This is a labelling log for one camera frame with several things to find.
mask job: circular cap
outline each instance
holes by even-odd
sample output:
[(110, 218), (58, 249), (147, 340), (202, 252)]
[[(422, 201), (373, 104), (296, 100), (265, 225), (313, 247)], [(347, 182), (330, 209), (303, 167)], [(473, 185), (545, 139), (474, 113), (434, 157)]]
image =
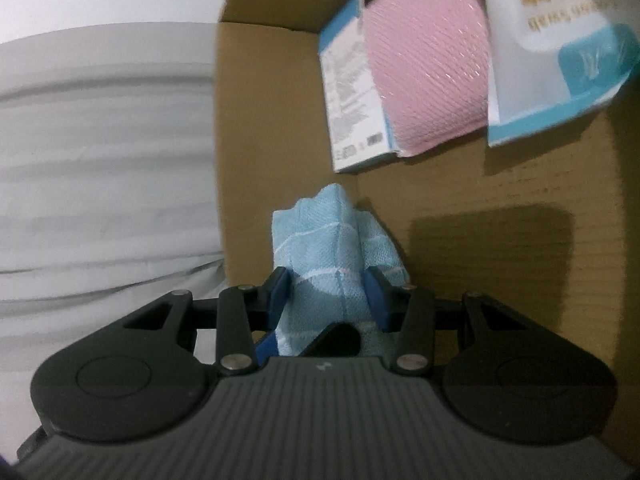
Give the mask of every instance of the circular cap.
[(616, 397), (602, 362), (542, 328), (480, 335), (442, 380), (450, 405), (471, 425), (543, 446), (602, 430)]
[(396, 359), (396, 364), (402, 368), (402, 370), (415, 372), (425, 368), (429, 364), (429, 360), (420, 354), (404, 354)]
[(498, 367), (496, 375), (505, 390), (524, 399), (552, 399), (571, 383), (567, 370), (543, 357), (511, 359)]
[(244, 370), (252, 363), (252, 359), (245, 354), (229, 354), (220, 359), (220, 364), (227, 370)]
[(167, 430), (206, 391), (200, 362), (159, 330), (97, 332), (47, 359), (31, 381), (45, 428), (101, 443)]
[(80, 368), (77, 380), (80, 389), (91, 396), (116, 399), (144, 388), (151, 380), (151, 368), (133, 357), (101, 357)]

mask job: brown cardboard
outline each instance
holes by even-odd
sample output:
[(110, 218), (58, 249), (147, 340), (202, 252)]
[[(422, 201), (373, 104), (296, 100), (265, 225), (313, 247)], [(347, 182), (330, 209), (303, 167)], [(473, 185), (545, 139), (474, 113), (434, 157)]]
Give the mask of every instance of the brown cardboard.
[(345, 0), (229, 0), (218, 33), (217, 156), (228, 279), (270, 272), (271, 213), (340, 182), (412, 280), (479, 289), (608, 363), (606, 442), (640, 463), (640, 86), (599, 113), (489, 149), (478, 132), (357, 176), (332, 173), (317, 32)]

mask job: white curtain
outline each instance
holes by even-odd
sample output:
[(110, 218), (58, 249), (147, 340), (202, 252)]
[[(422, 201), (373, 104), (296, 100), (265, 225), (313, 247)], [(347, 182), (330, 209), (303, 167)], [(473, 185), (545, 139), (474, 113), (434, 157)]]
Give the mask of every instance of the white curtain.
[(0, 44), (0, 454), (39, 425), (51, 353), (176, 288), (223, 286), (215, 25), (123, 23)]

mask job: product package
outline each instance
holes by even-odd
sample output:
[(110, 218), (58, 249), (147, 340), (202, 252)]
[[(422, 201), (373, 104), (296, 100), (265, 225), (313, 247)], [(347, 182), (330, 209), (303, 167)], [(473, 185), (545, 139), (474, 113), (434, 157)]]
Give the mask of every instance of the product package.
[(486, 0), (490, 146), (607, 103), (637, 70), (640, 0)]
[(486, 126), (489, 50), (482, 0), (350, 0), (319, 43), (334, 170)]

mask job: light blue towel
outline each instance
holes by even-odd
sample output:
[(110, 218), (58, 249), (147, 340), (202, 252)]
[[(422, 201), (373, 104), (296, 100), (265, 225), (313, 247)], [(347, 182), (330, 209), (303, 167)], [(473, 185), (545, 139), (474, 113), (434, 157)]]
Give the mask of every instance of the light blue towel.
[(373, 321), (362, 271), (378, 266), (393, 285), (408, 281), (392, 241), (368, 212), (357, 211), (338, 184), (289, 210), (275, 211), (271, 227), (274, 266), (293, 272), (292, 297), (275, 330), (280, 355), (298, 355), (329, 323), (353, 323), (361, 355), (389, 359), (394, 339)]

